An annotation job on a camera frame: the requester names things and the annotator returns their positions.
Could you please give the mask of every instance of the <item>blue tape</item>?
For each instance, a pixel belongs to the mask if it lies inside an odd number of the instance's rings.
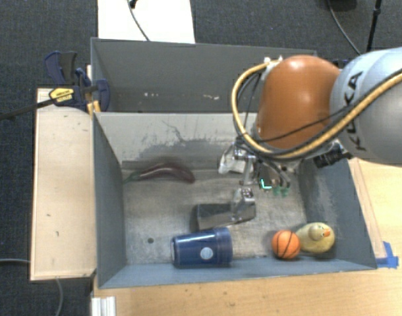
[[[388,242],[383,241],[383,244],[386,249],[387,257],[376,259],[378,268],[397,269],[399,266],[399,257],[393,255],[393,251]]]

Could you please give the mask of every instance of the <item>blue plastic cup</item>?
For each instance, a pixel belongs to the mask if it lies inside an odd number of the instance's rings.
[[[175,236],[171,241],[175,266],[227,265],[232,262],[232,237],[226,227]]]

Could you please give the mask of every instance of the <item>yellow duck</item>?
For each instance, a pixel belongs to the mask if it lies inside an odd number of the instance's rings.
[[[324,253],[334,245],[333,229],[324,223],[309,223],[296,232],[301,241],[301,250],[310,253]]]

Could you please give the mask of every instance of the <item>black carpet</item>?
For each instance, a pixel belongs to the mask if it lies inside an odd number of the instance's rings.
[[[375,0],[331,1],[345,31],[364,51]],[[331,18],[326,0],[191,0],[196,41],[315,49],[321,57],[357,54]],[[96,0],[0,0],[0,111],[34,101],[49,84],[42,60],[54,50],[90,62]],[[374,48],[402,46],[402,0],[383,0]],[[32,207],[32,113],[0,122],[0,258],[29,258]],[[25,265],[0,265],[0,315],[54,315],[57,287],[30,284]],[[90,282],[64,280],[62,315],[88,315]]]

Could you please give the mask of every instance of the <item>basketball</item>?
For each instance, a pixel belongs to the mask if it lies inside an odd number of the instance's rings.
[[[272,249],[278,258],[289,260],[299,254],[301,242],[291,230],[279,230],[273,236]]]

